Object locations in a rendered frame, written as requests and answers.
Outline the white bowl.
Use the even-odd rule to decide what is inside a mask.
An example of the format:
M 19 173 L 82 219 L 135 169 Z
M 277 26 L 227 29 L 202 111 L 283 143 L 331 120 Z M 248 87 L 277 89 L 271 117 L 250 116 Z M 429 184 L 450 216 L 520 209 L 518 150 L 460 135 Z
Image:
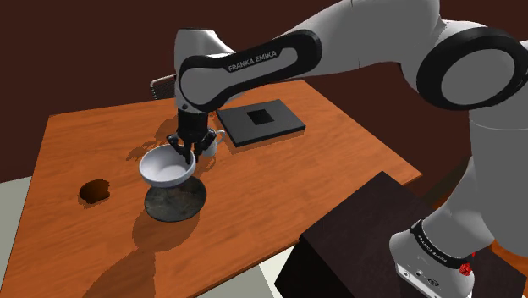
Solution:
M 154 187 L 170 188 L 184 183 L 195 172 L 194 154 L 190 161 L 169 144 L 157 146 L 140 160 L 139 172 L 143 180 Z

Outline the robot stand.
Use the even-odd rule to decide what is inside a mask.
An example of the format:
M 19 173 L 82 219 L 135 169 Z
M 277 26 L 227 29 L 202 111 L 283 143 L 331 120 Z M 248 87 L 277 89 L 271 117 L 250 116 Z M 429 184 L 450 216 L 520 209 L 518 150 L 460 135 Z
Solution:
M 389 251 L 393 234 L 432 211 L 381 172 L 300 235 L 275 286 L 283 298 L 451 298 L 447 284 Z

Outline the wooden table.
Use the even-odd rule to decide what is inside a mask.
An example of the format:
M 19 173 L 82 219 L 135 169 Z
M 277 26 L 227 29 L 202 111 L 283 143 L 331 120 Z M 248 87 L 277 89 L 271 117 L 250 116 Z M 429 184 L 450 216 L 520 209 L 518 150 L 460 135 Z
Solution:
M 196 176 L 193 218 L 144 208 L 140 157 L 177 123 L 158 100 L 52 116 L 0 298 L 190 298 L 294 245 L 380 172 L 419 172 L 303 81 L 264 86 L 239 105 L 282 100 L 305 130 L 246 147 L 224 141 Z

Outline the dark grey round plate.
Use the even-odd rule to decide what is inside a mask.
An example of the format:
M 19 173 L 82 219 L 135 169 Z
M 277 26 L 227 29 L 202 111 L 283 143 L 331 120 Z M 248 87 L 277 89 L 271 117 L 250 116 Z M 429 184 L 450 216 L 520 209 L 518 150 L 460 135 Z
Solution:
M 152 186 L 146 192 L 144 206 L 146 213 L 158 221 L 180 222 L 194 217 L 204 207 L 206 197 L 205 185 L 191 176 L 174 187 Z

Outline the black flat book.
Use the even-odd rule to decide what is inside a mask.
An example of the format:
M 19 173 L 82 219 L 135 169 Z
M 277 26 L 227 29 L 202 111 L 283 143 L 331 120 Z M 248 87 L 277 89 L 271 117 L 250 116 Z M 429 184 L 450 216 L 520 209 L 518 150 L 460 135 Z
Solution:
M 236 147 L 305 129 L 301 119 L 280 99 L 221 109 L 217 118 Z

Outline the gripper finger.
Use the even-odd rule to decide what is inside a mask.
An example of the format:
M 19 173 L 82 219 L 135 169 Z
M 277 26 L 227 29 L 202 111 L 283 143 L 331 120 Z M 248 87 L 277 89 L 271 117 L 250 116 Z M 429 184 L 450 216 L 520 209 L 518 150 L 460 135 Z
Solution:
M 194 157 L 197 163 L 199 162 L 199 157 L 205 155 L 205 151 L 215 142 L 215 138 L 215 134 L 207 133 L 201 141 L 194 144 Z
M 168 135 L 166 137 L 168 144 L 181 156 L 184 157 L 184 160 L 187 164 L 191 164 L 191 142 L 184 141 L 183 145 L 179 144 L 180 138 L 177 133 Z

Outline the white mug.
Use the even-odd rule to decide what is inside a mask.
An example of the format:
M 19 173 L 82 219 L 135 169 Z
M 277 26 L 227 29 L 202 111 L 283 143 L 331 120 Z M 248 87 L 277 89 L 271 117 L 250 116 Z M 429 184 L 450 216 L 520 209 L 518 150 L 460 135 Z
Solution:
M 224 130 L 215 130 L 209 128 L 207 133 L 213 133 L 216 135 L 215 142 L 205 151 L 203 157 L 213 157 L 217 153 L 217 146 L 225 139 L 226 132 Z

